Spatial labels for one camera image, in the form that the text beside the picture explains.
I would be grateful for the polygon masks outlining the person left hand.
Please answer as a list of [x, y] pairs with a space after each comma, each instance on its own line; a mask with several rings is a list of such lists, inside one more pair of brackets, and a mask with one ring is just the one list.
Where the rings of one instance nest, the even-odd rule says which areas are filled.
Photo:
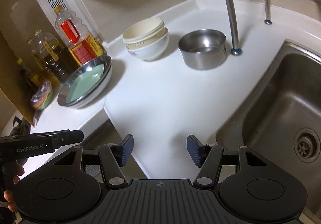
[[4, 199], [5, 199], [5, 206], [14, 213], [17, 213], [18, 210], [14, 203], [13, 199], [13, 188], [14, 186], [21, 180], [20, 176], [24, 174], [24, 168], [21, 164], [17, 161], [13, 161], [7, 163], [4, 166], [4, 179], [5, 179], [5, 188], [4, 191]]

